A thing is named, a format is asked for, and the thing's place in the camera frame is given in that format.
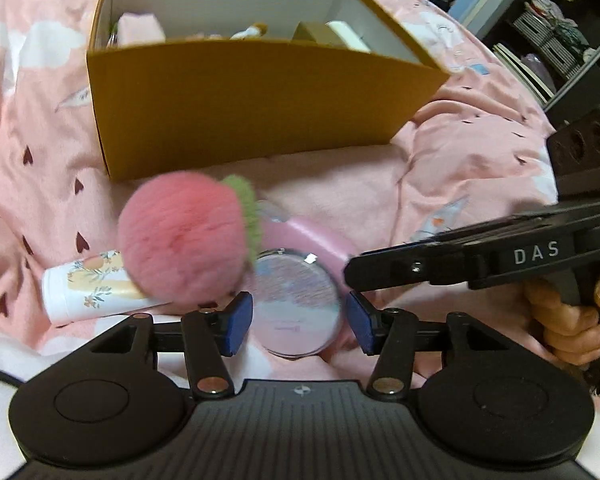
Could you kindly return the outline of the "person's right hand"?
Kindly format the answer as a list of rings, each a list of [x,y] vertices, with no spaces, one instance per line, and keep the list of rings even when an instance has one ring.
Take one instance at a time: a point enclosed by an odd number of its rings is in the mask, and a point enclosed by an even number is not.
[[[565,304],[555,286],[542,278],[524,282],[524,296],[557,359],[583,366],[600,358],[600,279],[594,290],[595,307]]]

